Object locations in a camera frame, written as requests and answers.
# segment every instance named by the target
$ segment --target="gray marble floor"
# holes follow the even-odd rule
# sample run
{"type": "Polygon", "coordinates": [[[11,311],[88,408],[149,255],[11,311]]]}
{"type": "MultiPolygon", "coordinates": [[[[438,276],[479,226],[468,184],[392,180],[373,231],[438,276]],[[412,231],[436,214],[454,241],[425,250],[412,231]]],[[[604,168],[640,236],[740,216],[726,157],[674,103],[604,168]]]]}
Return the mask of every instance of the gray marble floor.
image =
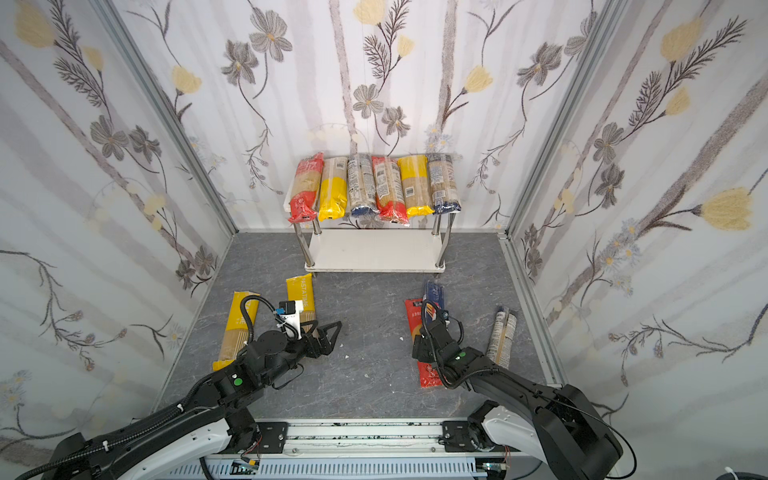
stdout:
{"type": "MultiPolygon", "coordinates": [[[[495,233],[456,233],[446,253],[445,303],[465,326],[464,345],[485,351],[497,303],[519,311],[495,233]]],[[[232,292],[250,290],[277,304],[285,279],[302,275],[304,260],[290,233],[239,233],[177,360],[161,405],[178,399],[218,357],[232,292]]],[[[406,320],[405,299],[422,295],[432,275],[320,273],[313,279],[320,324],[342,320],[336,350],[305,359],[304,374],[250,407],[257,418],[386,418],[466,416],[485,397],[464,389],[423,389],[406,320]]],[[[273,325],[260,307],[256,335],[273,325]]],[[[524,319],[518,315],[510,369],[544,381],[524,319]]]]}

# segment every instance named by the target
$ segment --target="gray flower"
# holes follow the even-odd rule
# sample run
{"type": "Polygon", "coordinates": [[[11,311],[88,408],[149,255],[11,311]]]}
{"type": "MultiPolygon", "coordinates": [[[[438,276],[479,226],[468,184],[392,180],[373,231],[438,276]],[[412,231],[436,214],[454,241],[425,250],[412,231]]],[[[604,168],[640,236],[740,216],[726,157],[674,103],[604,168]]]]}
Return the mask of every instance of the gray flower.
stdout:
{"type": "Polygon", "coordinates": [[[250,21],[256,28],[261,30],[261,33],[250,34],[253,50],[260,51],[261,53],[269,50],[270,55],[275,61],[283,61],[283,50],[293,50],[293,45],[283,38],[286,30],[288,30],[288,25],[277,13],[267,10],[265,15],[258,8],[254,8],[250,21]]]}
{"type": "Polygon", "coordinates": [[[531,227],[528,228],[523,235],[523,243],[525,243],[526,245],[533,245],[537,236],[538,236],[538,230],[536,230],[536,227],[534,226],[534,224],[531,223],[531,227]]]}
{"type": "Polygon", "coordinates": [[[405,137],[408,134],[408,130],[411,129],[411,126],[408,124],[404,124],[402,122],[402,119],[405,118],[406,115],[402,113],[402,108],[386,108],[384,110],[384,115],[382,115],[382,121],[387,124],[386,125],[386,134],[391,135],[395,133],[395,129],[397,130],[398,135],[401,137],[405,137]]]}
{"type": "Polygon", "coordinates": [[[194,275],[194,267],[189,260],[182,260],[179,262],[179,268],[176,269],[176,276],[179,280],[184,282],[184,290],[192,286],[192,276],[194,275]]]}
{"type": "Polygon", "coordinates": [[[123,131],[112,131],[112,122],[104,115],[98,116],[98,121],[91,122],[91,138],[101,145],[101,154],[109,158],[114,154],[118,160],[123,160],[123,148],[128,146],[128,137],[123,131]]]}
{"type": "Polygon", "coordinates": [[[533,65],[518,70],[518,85],[524,87],[533,80],[536,85],[543,85],[547,79],[547,72],[560,66],[560,51],[562,45],[549,45],[546,41],[541,44],[535,54],[531,56],[533,65]]]}
{"type": "Polygon", "coordinates": [[[371,84],[368,87],[360,85],[355,89],[354,95],[357,102],[352,106],[352,109],[360,111],[363,118],[370,117],[371,112],[380,114],[384,111],[384,104],[381,101],[376,100],[376,97],[379,96],[379,92],[376,90],[374,84],[371,84]]]}
{"type": "Polygon", "coordinates": [[[563,53],[572,57],[580,54],[581,51],[584,50],[584,46],[587,44],[587,39],[589,38],[589,32],[592,31],[594,21],[597,20],[597,18],[597,12],[590,12],[589,16],[581,21],[581,35],[570,37],[565,43],[565,50],[563,50],[563,53]]]}
{"type": "Polygon", "coordinates": [[[227,51],[224,52],[224,57],[232,62],[229,67],[221,68],[221,73],[227,76],[228,82],[232,85],[237,85],[242,75],[248,83],[256,83],[252,69],[258,66],[259,61],[250,50],[250,45],[242,41],[233,42],[227,40],[227,51]]]}
{"type": "Polygon", "coordinates": [[[616,158],[614,147],[621,142],[621,135],[623,134],[624,129],[619,128],[615,121],[603,127],[603,137],[594,141],[594,146],[597,148],[592,157],[594,161],[612,164],[616,158]]]}
{"type": "Polygon", "coordinates": [[[609,208],[611,205],[616,204],[616,195],[614,191],[617,188],[621,188],[621,181],[624,179],[624,170],[619,170],[616,164],[611,166],[600,174],[600,179],[603,183],[594,190],[596,195],[603,195],[603,208],[609,208]]]}
{"type": "Polygon", "coordinates": [[[205,245],[200,245],[200,249],[194,254],[194,266],[200,275],[207,275],[214,266],[214,255],[208,253],[205,245]]]}
{"type": "Polygon", "coordinates": [[[160,150],[160,142],[157,140],[150,140],[149,134],[138,125],[136,125],[135,130],[131,131],[129,137],[131,137],[131,143],[134,146],[134,151],[139,154],[144,154],[148,164],[152,163],[153,153],[155,153],[158,157],[162,153],[160,150]]]}
{"type": "Polygon", "coordinates": [[[528,258],[525,259],[525,266],[531,271],[531,276],[538,275],[538,269],[544,264],[544,260],[541,258],[541,254],[538,249],[531,249],[528,252],[528,258]]]}

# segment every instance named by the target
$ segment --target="blue pasta package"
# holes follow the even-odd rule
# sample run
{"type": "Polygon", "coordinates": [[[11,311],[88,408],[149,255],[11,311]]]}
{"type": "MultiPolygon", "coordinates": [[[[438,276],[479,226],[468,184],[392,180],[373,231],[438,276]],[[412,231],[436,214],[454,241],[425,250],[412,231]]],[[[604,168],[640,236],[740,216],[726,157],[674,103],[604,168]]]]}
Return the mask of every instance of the blue pasta package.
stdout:
{"type": "MultiPolygon", "coordinates": [[[[438,306],[440,309],[445,308],[445,296],[443,294],[442,285],[440,285],[437,282],[433,282],[431,280],[427,280],[424,283],[424,297],[423,300],[429,300],[430,302],[434,303],[438,306]]],[[[430,305],[429,303],[425,304],[424,311],[426,314],[426,323],[430,323],[437,317],[437,312],[435,311],[435,307],[430,305]]]]}

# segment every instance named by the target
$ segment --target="shelf surface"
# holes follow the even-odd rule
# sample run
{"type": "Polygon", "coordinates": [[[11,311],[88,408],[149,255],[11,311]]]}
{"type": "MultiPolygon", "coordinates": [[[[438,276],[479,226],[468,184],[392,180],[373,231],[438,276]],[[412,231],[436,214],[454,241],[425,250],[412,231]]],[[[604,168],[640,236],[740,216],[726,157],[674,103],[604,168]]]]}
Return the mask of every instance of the shelf surface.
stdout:
{"type": "Polygon", "coordinates": [[[308,272],[439,273],[442,240],[431,230],[325,229],[312,235],[308,272]]]}

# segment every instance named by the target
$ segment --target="wall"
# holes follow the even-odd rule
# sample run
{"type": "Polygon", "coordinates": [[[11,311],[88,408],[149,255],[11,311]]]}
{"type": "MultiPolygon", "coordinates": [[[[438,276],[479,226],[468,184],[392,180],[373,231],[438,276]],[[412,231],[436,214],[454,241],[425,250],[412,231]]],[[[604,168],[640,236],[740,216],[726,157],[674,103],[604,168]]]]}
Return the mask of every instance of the wall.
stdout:
{"type": "Polygon", "coordinates": [[[238,227],[288,227],[283,192],[315,151],[448,151],[456,226],[501,229],[603,2],[115,4],[238,227]]]}
{"type": "Polygon", "coordinates": [[[768,470],[767,25],[765,2],[630,2],[515,231],[638,478],[768,470]]]}
{"type": "Polygon", "coordinates": [[[87,2],[0,12],[7,478],[149,413],[229,235],[87,2]]]}

